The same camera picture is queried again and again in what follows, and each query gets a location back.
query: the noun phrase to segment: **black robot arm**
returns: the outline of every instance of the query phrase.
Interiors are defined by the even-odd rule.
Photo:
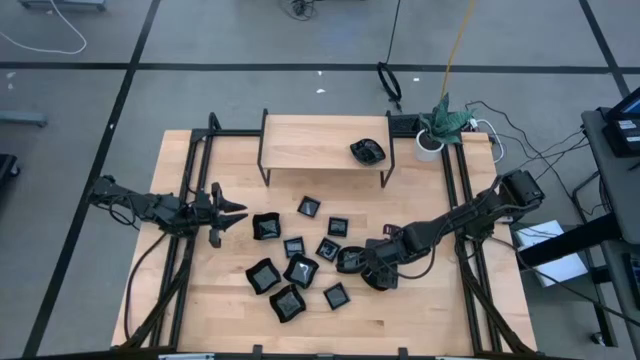
[[[359,264],[364,269],[366,263],[376,272],[389,266],[412,263],[428,255],[443,236],[453,231],[461,231],[470,238],[484,239],[493,233],[496,220],[505,216],[522,217],[537,209],[543,199],[542,190],[528,171],[512,171],[496,177],[491,187],[480,192],[472,201],[436,219],[415,221],[402,228],[386,225],[384,233],[389,235],[389,239],[367,240],[360,255],[366,260]],[[341,266],[338,263],[338,271],[344,270]],[[388,287],[386,281],[377,286]]]
[[[389,239],[368,239],[365,247],[349,246],[338,253],[336,265],[342,273],[361,273],[369,286],[377,290],[396,288],[398,264],[408,264],[428,255],[442,237],[460,231],[459,238],[484,239],[493,233],[494,223],[501,217],[522,217],[537,209],[544,194],[528,171],[516,170],[496,177],[490,188],[479,193],[472,201],[431,221],[415,221],[404,227],[385,225],[383,232]],[[475,278],[468,263],[462,258],[464,242],[454,244],[460,257],[462,279],[476,296],[487,315],[514,353],[534,355],[511,330],[491,299]],[[408,278],[418,278],[428,271]]]
[[[221,245],[219,231],[225,231],[247,217],[247,214],[220,214],[245,210],[246,206],[226,200],[218,183],[211,185],[211,197],[198,191],[193,202],[183,203],[173,194],[139,194],[116,184],[111,176],[102,176],[94,183],[88,200],[92,205],[109,209],[120,223],[130,224],[139,218],[155,223],[160,230],[178,237],[192,236],[199,226],[211,225],[209,242],[216,248]],[[130,210],[133,219],[115,216],[118,213],[112,211],[114,205]]]

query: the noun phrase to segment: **wooden tabletop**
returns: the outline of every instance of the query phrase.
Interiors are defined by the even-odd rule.
[[[349,145],[375,140],[386,158],[360,164]],[[391,150],[386,116],[267,115],[262,146],[265,169],[389,170]]]
[[[164,136],[152,192],[179,191],[188,149],[189,131],[167,131]],[[496,175],[486,134],[463,134],[473,192],[489,187]],[[349,235],[332,238],[362,246],[367,238],[382,239],[384,224],[405,225],[433,219],[449,211],[442,162],[414,159],[414,139],[394,139],[396,170],[385,189],[378,174],[362,171],[281,170],[265,187],[256,166],[257,137],[216,137],[207,183],[220,182],[225,197],[245,204],[249,218],[221,233],[222,248],[213,249],[207,229],[196,240],[187,303],[178,350],[193,352],[251,352],[262,344],[266,353],[397,354],[407,347],[412,355],[471,355],[460,271],[453,251],[453,235],[438,245],[432,271],[419,280],[400,279],[398,289],[378,292],[359,275],[338,274],[335,264],[315,255],[326,236],[329,216],[349,219]],[[451,156],[458,199],[462,199],[455,154]],[[322,201],[316,218],[296,212],[303,196]],[[280,239],[252,239],[251,217],[275,211],[281,214]],[[160,236],[157,226],[142,226],[133,262]],[[303,236],[307,256],[320,264],[312,286],[301,290],[307,311],[280,324],[268,297],[286,285],[255,295],[245,270],[270,257],[280,272],[287,259],[283,239]],[[506,226],[497,225],[495,236],[511,241]],[[131,323],[138,326],[158,297],[168,241],[140,267],[133,284]],[[506,321],[525,344],[535,349],[535,339],[513,251],[486,241],[485,257],[493,300]],[[421,272],[428,259],[400,266],[407,274]],[[337,282],[345,286],[351,302],[331,311],[322,291]],[[477,305],[483,346],[490,349],[484,311]],[[173,306],[166,313],[163,343],[167,343]],[[122,311],[113,343],[124,340]]]

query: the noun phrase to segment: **black metal frame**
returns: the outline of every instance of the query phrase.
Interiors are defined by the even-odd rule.
[[[182,181],[182,186],[180,189],[180,198],[182,200],[186,200],[186,196],[187,196],[187,192],[188,192],[188,186],[191,180],[191,173],[193,172],[193,163],[194,163],[194,159],[195,159],[195,153],[196,153],[196,147],[197,144],[199,143],[200,140],[202,140],[203,137],[205,137],[205,149],[203,151],[203,161],[201,163],[200,166],[200,171],[199,171],[199,178],[198,178],[198,189],[203,188],[204,186],[204,182],[206,180],[206,173],[208,171],[209,168],[209,159],[210,159],[210,154],[211,154],[211,146],[213,143],[213,138],[215,136],[259,136],[260,137],[260,147],[258,149],[258,168],[260,169],[260,173],[263,177],[263,180],[265,180],[265,183],[268,185],[269,182],[269,177],[270,174],[267,173],[267,175],[264,174],[264,171],[262,169],[262,166],[260,164],[260,160],[262,158],[262,142],[263,142],[263,136],[264,136],[264,124],[266,121],[266,117],[268,115],[268,111],[267,109],[264,109],[263,114],[262,114],[262,128],[258,131],[258,130],[223,130],[220,127],[220,124],[217,120],[217,118],[215,117],[215,114],[211,113],[209,116],[209,123],[210,124],[214,124],[214,125],[210,125],[211,127],[214,128],[215,131],[211,131],[209,129],[194,129],[192,131],[192,135],[191,135],[191,139],[190,139],[190,143],[189,143],[189,150],[187,151],[187,161],[185,163],[185,174],[186,176],[183,177],[183,181]],[[392,126],[391,126],[391,121],[392,121],[392,117],[390,115],[389,112],[387,112],[386,114],[387,116],[387,121],[389,123],[389,136],[390,136],[390,144],[391,144],[391,153],[393,154],[393,139],[394,138],[413,138],[416,136],[415,132],[397,132],[394,133],[392,130]],[[469,201],[473,196],[471,193],[471,183],[469,181],[469,175],[468,175],[468,171],[467,171],[467,163],[466,163],[466,159],[465,159],[465,155],[464,155],[464,150],[462,148],[462,146],[456,147],[456,155],[457,155],[457,159],[458,159],[458,165],[460,167],[460,176],[461,176],[461,180],[462,180],[462,187],[463,187],[463,191],[464,191],[464,195],[465,195],[465,201]],[[443,161],[443,168],[444,168],[444,176],[445,176],[445,181],[447,183],[447,192],[448,192],[448,196],[449,196],[449,202],[451,207],[455,207],[458,205],[457,202],[457,197],[456,197],[456,190],[455,190],[455,184],[454,184],[454,180],[453,180],[453,172],[451,170],[451,161],[449,158],[449,151],[448,148],[445,147],[442,150],[442,161]],[[393,169],[395,168],[395,159],[394,156],[392,155],[392,166],[390,169],[390,172],[393,171]],[[381,173],[381,181],[384,180],[384,185],[386,185],[386,181],[388,181],[390,174],[387,174],[387,178],[386,180],[383,179],[383,175]],[[460,233],[456,233],[456,238],[457,240],[461,240],[459,239],[459,236],[461,236]],[[171,239],[171,244],[169,246],[169,250],[167,252],[167,263],[165,264],[165,273],[163,274],[163,278],[162,278],[162,283],[161,283],[161,294],[165,291],[164,289],[166,289],[168,283],[171,281],[171,276],[173,274],[173,268],[175,265],[175,256],[177,253],[177,247],[178,247],[178,239]],[[193,254],[193,246],[188,247],[188,250],[190,251],[190,254]],[[483,289],[485,290],[485,293],[489,296],[489,298],[491,298],[491,290],[490,290],[490,286],[489,286],[489,281],[488,281],[488,277],[487,277],[487,270],[486,270],[486,263],[485,263],[485,259],[484,259],[484,253],[482,252],[481,248],[476,248],[474,249],[474,251],[478,251],[478,254],[476,256],[477,260],[477,267],[478,267],[478,273],[480,275],[480,284],[483,287]],[[191,267],[191,261],[193,259],[193,256],[187,256],[185,257],[185,261],[189,261],[189,268]],[[185,297],[186,297],[186,290],[188,288],[188,280],[185,282],[184,286],[180,289],[180,292],[177,295],[177,301],[175,304],[175,311],[174,311],[174,317],[173,317],[173,322],[172,322],[172,327],[171,327],[171,334],[170,334],[170,341],[169,341],[169,346],[173,347],[173,348],[177,348],[178,346],[178,340],[179,340],[179,336],[180,336],[180,324],[182,322],[182,316],[184,314],[184,307],[185,307]],[[473,295],[470,291],[470,289],[466,286],[463,285],[463,290],[464,290],[464,297],[465,297],[465,305],[467,308],[467,314],[468,314],[468,319],[469,319],[469,332],[471,335],[471,343],[472,343],[472,348],[473,348],[473,352],[474,354],[479,354],[480,352],[483,351],[482,349],[482,342],[481,342],[481,335],[480,335],[480,329],[479,329],[479,325],[478,325],[478,317],[477,317],[477,311],[476,311],[476,305],[475,305],[475,301],[473,299]],[[488,320],[488,324],[490,325],[490,337],[491,337],[491,343],[492,343],[492,350],[494,352],[500,352],[502,351],[502,347],[500,345],[500,338],[497,335],[494,335],[494,333],[492,332],[492,327],[493,327],[493,331],[495,331],[495,333],[497,334],[497,330],[495,329],[495,326],[493,326],[491,319],[487,318]],[[158,346],[158,342],[160,339],[160,333],[162,330],[162,323],[159,322],[158,326],[154,329],[154,332],[152,334],[152,342],[150,343],[150,346]],[[216,353],[216,358],[220,358],[221,355],[228,355],[230,356],[230,358],[234,358],[235,356],[244,356],[244,354],[219,354]],[[316,355],[308,355],[309,357],[312,358],[317,358]],[[370,357],[370,356],[365,356],[363,358],[367,358],[367,359],[371,359],[371,358],[380,358],[380,359],[385,359],[385,358],[392,358],[392,359],[396,359],[396,357],[385,357],[385,356],[375,356],[375,357]]]
[[[582,211],[582,205],[580,204],[580,199],[578,198],[578,192],[582,188],[587,186],[591,181],[598,178],[598,176],[600,176],[600,171],[596,170],[587,179],[581,182],[571,193],[571,202],[573,203],[575,210],[578,212],[578,216],[580,216],[580,220],[582,220],[582,224],[587,224],[589,223],[589,221],[587,220],[587,217],[584,215],[584,212]],[[600,289],[599,286],[597,286],[597,284],[606,282],[606,281],[603,281],[603,279],[606,278],[606,276],[601,276],[602,274],[601,268],[594,267],[593,257],[591,256],[591,252],[589,251],[588,248],[584,249],[584,254],[585,254],[585,257],[587,258],[587,265],[589,267],[588,270],[591,275],[591,279],[595,284],[594,288],[596,291],[596,297],[600,302],[602,302],[601,299],[603,299],[604,296],[602,294],[602,290]],[[613,324],[611,323],[611,316],[609,315],[609,313],[602,310],[595,304],[593,305],[593,311],[596,313],[596,319],[598,320],[598,327],[600,328],[600,333],[602,334],[602,343],[608,347],[618,347],[618,339],[616,338],[616,334],[613,330]]]
[[[387,125],[389,126],[389,152],[391,153],[391,167],[387,171],[387,176],[384,176],[384,171],[380,171],[380,186],[384,189],[389,182],[389,178],[393,173],[393,169],[396,168],[396,153],[393,151],[393,129],[391,128],[391,111],[387,110],[387,113],[384,114],[387,118]]]
[[[471,181],[469,180],[469,172],[467,171],[467,159],[464,154],[464,148],[462,144],[456,144],[456,157],[458,160],[458,167],[460,168],[460,178],[462,181],[462,192],[464,193],[465,202],[473,200],[473,192],[471,190]],[[474,244],[473,251],[477,254],[474,256],[476,259],[476,268],[478,270],[478,281],[480,286],[484,289],[485,295],[489,299],[491,297],[491,286],[489,285],[489,275],[487,273],[487,263],[484,259],[484,251],[482,244],[476,242]],[[500,342],[500,335],[498,334],[498,328],[493,323],[493,320],[487,314],[487,325],[489,327],[489,339],[491,341],[491,350],[495,352],[502,351],[502,344]]]
[[[263,112],[263,124],[264,124],[264,118],[267,115],[267,111],[265,109],[265,111]],[[392,132],[392,127],[391,125],[389,126],[389,131],[390,131],[390,136],[391,136],[391,143],[393,143],[393,139],[394,138],[415,138],[415,136],[417,135],[416,132],[413,131],[408,131],[408,132]],[[218,122],[218,119],[216,118],[214,113],[211,113],[209,115],[209,128],[208,129],[194,129],[192,130],[191,133],[191,138],[190,138],[190,142],[189,142],[189,149],[187,151],[187,159],[186,159],[186,163],[185,163],[185,176],[183,176],[183,180],[182,180],[182,184],[181,184],[181,189],[180,189],[180,199],[183,201],[186,201],[186,197],[187,197],[187,193],[190,191],[189,190],[189,184],[191,181],[191,175],[194,171],[194,160],[195,160],[195,155],[196,155],[196,148],[198,146],[198,143],[200,141],[202,141],[204,139],[204,151],[202,154],[202,162],[200,165],[200,169],[199,169],[199,176],[198,176],[198,181],[197,181],[197,187],[198,189],[204,189],[204,184],[206,182],[206,174],[208,172],[209,169],[209,160],[211,157],[211,151],[212,151],[212,145],[213,145],[213,139],[216,136],[250,136],[250,137],[260,137],[260,141],[262,141],[262,135],[263,135],[264,131],[262,130],[243,130],[243,129],[222,129],[220,127],[220,123]],[[469,181],[469,177],[468,177],[468,171],[467,171],[467,165],[466,165],[466,159],[464,156],[464,150],[462,148],[462,146],[459,146],[456,148],[456,153],[457,153],[457,157],[458,157],[458,164],[460,166],[460,175],[461,175],[461,179],[462,179],[462,185],[463,185],[463,191],[465,192],[465,199],[468,201],[469,199],[471,199],[471,186],[470,186],[470,181]],[[451,160],[449,158],[449,150],[448,148],[445,146],[442,150],[442,162],[443,162],[443,169],[444,169],[444,177],[445,177],[445,182],[447,185],[447,193],[448,193],[448,197],[449,197],[449,203],[451,208],[454,208],[458,205],[457,202],[457,196],[456,196],[456,189],[455,189],[455,183],[453,180],[453,172],[451,169]],[[462,243],[462,239],[460,238],[461,234],[459,232],[456,232],[455,234],[456,236],[456,241],[460,241]],[[177,254],[177,250],[178,250],[178,245],[179,245],[179,239],[177,238],[172,238],[171,239],[171,244],[169,246],[169,249],[167,251],[167,260],[165,263],[165,269],[164,269],[164,273],[163,273],[163,277],[162,277],[162,283],[161,283],[161,291],[160,291],[160,295],[164,294],[165,291],[167,291],[167,287],[169,286],[169,283],[171,283],[171,278],[173,275],[173,268],[175,266],[175,257]],[[185,256],[183,261],[186,261],[186,264],[188,265],[188,268],[191,268],[192,265],[192,261],[193,261],[193,250],[194,250],[194,246],[195,245],[195,237],[192,238],[192,240],[187,241],[186,244],[186,248],[185,248]],[[463,251],[463,255],[466,254],[466,249],[462,249]],[[477,267],[478,267],[478,272],[479,274],[484,273],[485,279],[481,280],[480,284],[481,287],[483,288],[483,290],[485,291],[485,294],[487,294],[487,296],[489,297],[489,299],[491,299],[491,291],[489,288],[489,281],[488,278],[486,278],[486,264],[484,262],[484,254],[482,252],[482,249],[474,249],[474,251],[477,251],[477,255],[475,256],[478,260],[477,260]],[[152,329],[151,332],[151,341],[149,344],[149,347],[147,348],[139,348],[139,349],[112,349],[110,351],[105,351],[105,352],[95,352],[95,353],[83,353],[83,354],[70,354],[70,355],[62,355],[64,358],[68,357],[68,356],[77,356],[78,358],[85,358],[87,356],[85,355],[90,355],[90,358],[95,358],[95,359],[123,359],[123,358],[151,358],[153,356],[157,356],[157,354],[162,353],[162,354],[177,354],[176,350],[177,350],[177,346],[178,346],[178,340],[180,337],[180,327],[182,324],[182,319],[183,319],[183,314],[184,314],[184,308],[186,305],[186,291],[188,289],[188,275],[189,273],[187,273],[187,279],[184,281],[183,286],[181,286],[181,288],[179,289],[179,292],[177,293],[177,299],[176,299],[176,303],[175,303],[175,311],[174,311],[174,316],[173,316],[173,320],[172,320],[172,326],[171,326],[171,333],[170,333],[170,337],[169,337],[169,345],[168,346],[159,346],[159,340],[161,337],[161,331],[162,331],[162,318],[159,318],[159,321],[156,323],[156,327],[154,329]],[[464,298],[465,298],[465,305],[466,305],[466,310],[467,310],[467,315],[468,315],[468,320],[469,320],[469,332],[470,332],[470,336],[471,336],[471,345],[472,345],[472,349],[473,349],[473,353],[474,355],[472,355],[473,357],[481,357],[484,359],[540,359],[540,358],[544,358],[544,359],[561,359],[561,358],[556,358],[556,357],[544,357],[544,356],[532,356],[529,354],[513,354],[513,353],[504,353],[501,350],[501,346],[500,346],[500,338],[499,337],[493,337],[491,335],[491,328],[489,328],[490,330],[490,336],[492,336],[492,351],[485,351],[482,348],[482,341],[481,341],[481,335],[480,335],[480,329],[479,329],[479,325],[478,325],[478,317],[477,317],[477,310],[476,310],[476,303],[473,297],[473,294],[470,290],[470,288],[465,284],[465,282],[463,281],[463,291],[464,291]],[[488,318],[488,325],[492,326],[491,324],[491,319]],[[494,340],[495,339],[498,342],[498,345],[495,345]],[[339,360],[339,359],[344,359],[344,360],[356,360],[356,359],[362,359],[362,360],[409,360],[409,359],[413,359],[413,360],[431,360],[431,359],[435,359],[435,356],[409,356],[408,350],[406,348],[398,348],[398,355],[334,355],[334,354],[263,354],[262,353],[262,345],[254,345],[253,348],[253,352],[252,353],[215,353],[215,358],[219,359],[219,360],[236,360],[236,359],[252,359],[252,360],[262,360],[262,359],[272,359],[272,360],[276,360],[276,359],[282,359],[282,360],[293,360],[293,359],[321,359],[321,358],[326,358],[327,360]],[[52,359],[57,359],[59,358],[58,356],[53,356],[53,357],[41,357],[43,359],[47,359],[47,358],[52,358]]]
[[[260,145],[258,145],[258,161],[257,161],[258,169],[260,170],[260,175],[262,176],[262,180],[264,180],[265,186],[269,186],[269,184],[271,183],[271,169],[267,169],[267,173],[265,174],[264,168],[262,167],[262,145],[264,144],[264,127],[267,121],[267,115],[269,115],[269,112],[267,111],[267,109],[264,109],[262,111],[262,126],[260,127]],[[392,119],[391,111],[387,110],[385,117],[387,118],[387,126],[389,127],[389,153],[390,153],[389,156],[391,156],[391,167],[389,168],[389,170],[387,170],[387,176],[384,175],[384,171],[380,171],[380,186],[383,189],[387,186],[387,183],[389,182],[389,178],[393,173],[393,169],[395,169],[396,167],[396,154],[393,150],[394,134],[391,128],[391,119]]]

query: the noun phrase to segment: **gray floor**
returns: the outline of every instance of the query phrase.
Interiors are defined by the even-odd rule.
[[[150,0],[110,0],[109,11],[65,12],[89,41],[77,56],[18,49],[0,39],[2,61],[128,62]],[[637,0],[590,0],[621,66],[638,66],[634,20]],[[276,0],[162,0],[142,62],[182,63],[375,63],[384,60],[395,3],[333,0],[300,23],[286,18]],[[465,1],[404,0],[392,63],[445,64],[464,16]],[[0,30],[34,46],[73,49],[78,41],[56,16],[0,4]],[[484,0],[464,35],[456,64],[606,66],[577,0]],[[5,75],[13,73],[11,78]],[[44,129],[0,125],[0,152],[20,157],[23,173],[0,201],[0,358],[22,353],[48,285],[81,191],[105,130],[124,71],[0,70],[0,109],[42,111]],[[429,111],[442,73],[397,74],[405,113]],[[640,75],[626,75],[630,88]],[[318,89],[326,92],[318,94]],[[621,97],[611,75],[453,73],[452,107],[483,100],[505,111],[538,148],[565,138],[580,113],[611,106]],[[368,71],[138,71],[107,155],[104,174],[148,189],[162,134],[206,123],[215,111],[223,127],[257,128],[263,108],[273,113],[382,114],[393,110],[375,72]],[[519,136],[500,115],[478,107],[477,116],[499,133]],[[526,157],[504,140],[498,165],[507,171]],[[534,175],[544,164],[527,166]],[[569,190],[595,170],[587,148],[556,166]],[[547,194],[527,222],[578,218],[549,172],[539,180]],[[597,189],[582,193],[585,208],[599,203]],[[106,349],[122,298],[136,233],[106,213],[90,209],[47,328],[40,354]],[[586,359],[633,357],[624,324],[614,319],[619,348],[591,344],[597,331],[590,304],[561,289],[541,290],[523,275],[540,350]],[[588,282],[576,288],[591,291]],[[607,304],[615,294],[604,286]]]

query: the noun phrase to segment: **black clamp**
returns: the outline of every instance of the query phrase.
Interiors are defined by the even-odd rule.
[[[251,360],[262,360],[262,345],[253,345]]]
[[[409,360],[409,350],[407,348],[398,348],[398,360]]]
[[[202,140],[204,137],[215,135],[216,130],[220,130],[222,127],[220,126],[220,121],[218,121],[218,117],[212,111],[209,113],[209,127],[207,129],[193,129],[191,131],[191,143],[198,142]]]

